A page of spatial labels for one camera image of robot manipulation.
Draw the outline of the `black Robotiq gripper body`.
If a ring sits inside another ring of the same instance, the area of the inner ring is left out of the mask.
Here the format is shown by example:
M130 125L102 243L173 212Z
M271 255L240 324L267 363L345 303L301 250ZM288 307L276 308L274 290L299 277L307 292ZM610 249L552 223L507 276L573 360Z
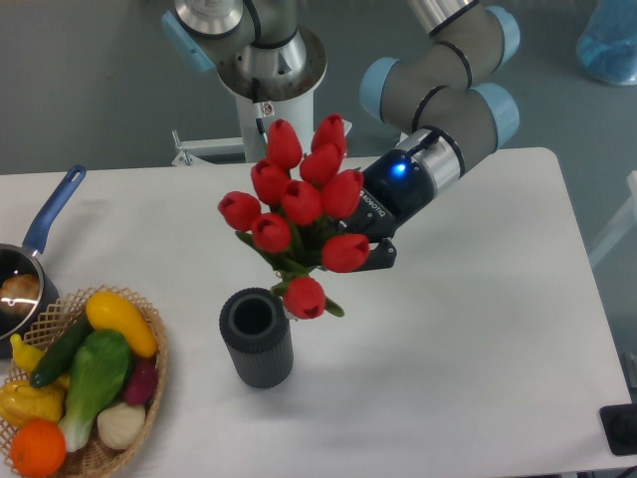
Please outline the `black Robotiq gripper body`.
M369 240L392 238L399 227L435 197L425 167L403 150L391 150L362 171L363 188L355 211L342 220L344 231Z

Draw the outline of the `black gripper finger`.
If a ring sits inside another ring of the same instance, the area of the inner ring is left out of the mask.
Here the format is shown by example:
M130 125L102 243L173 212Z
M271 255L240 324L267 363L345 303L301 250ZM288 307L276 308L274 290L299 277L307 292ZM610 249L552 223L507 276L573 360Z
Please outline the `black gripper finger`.
M371 249L365 262L356 272L390 269L397 258L397 250L390 239L384 238Z

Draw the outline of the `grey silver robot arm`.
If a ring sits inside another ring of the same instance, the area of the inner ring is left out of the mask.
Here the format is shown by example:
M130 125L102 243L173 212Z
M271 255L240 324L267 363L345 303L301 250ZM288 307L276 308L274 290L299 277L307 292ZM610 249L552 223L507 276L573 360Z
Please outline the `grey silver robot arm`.
M375 61L359 87L362 107L402 133L364 171L361 205L340 223L372 243L368 270L393 265L395 231L499 149L519 126L518 107L488 76L517 50L515 18L477 1L415 1L431 39L411 63ZM241 134L178 141L179 153L266 153L269 126L288 120L303 145L317 131L314 92L327 64L319 37L302 26L292 1L178 1L163 31L193 69L215 71L236 102Z

